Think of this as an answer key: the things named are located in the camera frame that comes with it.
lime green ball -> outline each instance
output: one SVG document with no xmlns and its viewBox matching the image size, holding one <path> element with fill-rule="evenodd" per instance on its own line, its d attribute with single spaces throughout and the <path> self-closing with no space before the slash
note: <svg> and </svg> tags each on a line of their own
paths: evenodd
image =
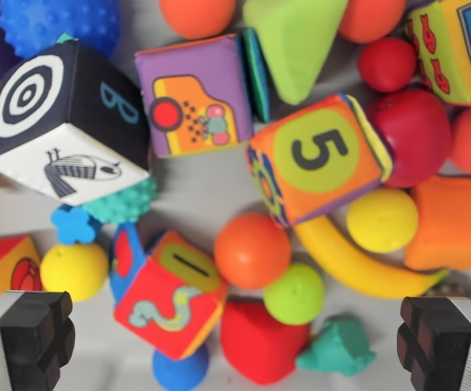
<svg viewBox="0 0 471 391">
<path fill-rule="evenodd" d="M 323 280 L 308 265 L 295 263 L 264 290 L 265 306 L 271 316 L 288 325 L 307 324 L 323 309 Z"/>
</svg>

black and white cube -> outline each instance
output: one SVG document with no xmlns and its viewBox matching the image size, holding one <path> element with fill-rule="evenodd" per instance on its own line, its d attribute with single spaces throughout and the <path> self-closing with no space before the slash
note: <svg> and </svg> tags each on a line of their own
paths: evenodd
<svg viewBox="0 0 471 391">
<path fill-rule="evenodd" d="M 149 176 L 138 89 L 78 41 L 12 69 L 0 91 L 0 173 L 79 205 Z"/>
</svg>

blue ball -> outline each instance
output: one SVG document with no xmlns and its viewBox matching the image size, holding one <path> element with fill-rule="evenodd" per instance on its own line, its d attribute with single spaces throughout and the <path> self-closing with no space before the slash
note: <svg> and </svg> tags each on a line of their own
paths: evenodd
<svg viewBox="0 0 471 391">
<path fill-rule="evenodd" d="M 109 57 L 120 37 L 118 0 L 2 0 L 0 25 L 19 57 L 29 58 L 62 34 Z"/>
<path fill-rule="evenodd" d="M 206 376 L 209 369 L 209 350 L 202 345 L 192 356 L 173 360 L 154 352 L 152 370 L 158 383 L 167 391 L 191 391 Z"/>
</svg>

blue spiky ball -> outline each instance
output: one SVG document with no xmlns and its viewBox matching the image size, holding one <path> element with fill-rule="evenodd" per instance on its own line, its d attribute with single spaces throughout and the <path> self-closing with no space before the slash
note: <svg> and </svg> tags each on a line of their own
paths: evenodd
<svg viewBox="0 0 471 391">
<path fill-rule="evenodd" d="M 109 57 L 120 37 L 118 0 L 2 0 L 0 25 L 19 57 L 56 44 L 64 33 Z"/>
</svg>

snake illustration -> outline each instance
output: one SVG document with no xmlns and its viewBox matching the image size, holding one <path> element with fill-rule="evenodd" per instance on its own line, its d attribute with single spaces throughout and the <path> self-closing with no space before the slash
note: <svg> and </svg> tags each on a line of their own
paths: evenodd
<svg viewBox="0 0 471 391">
<path fill-rule="evenodd" d="M 180 332 L 191 321 L 190 300 L 201 295 L 201 291 L 193 287 L 179 287 L 172 295 L 174 304 L 173 318 L 165 318 L 160 314 L 156 305 L 148 300 L 138 301 L 129 317 L 129 323 L 134 327 L 144 328 L 152 320 L 167 332 Z"/>
</svg>

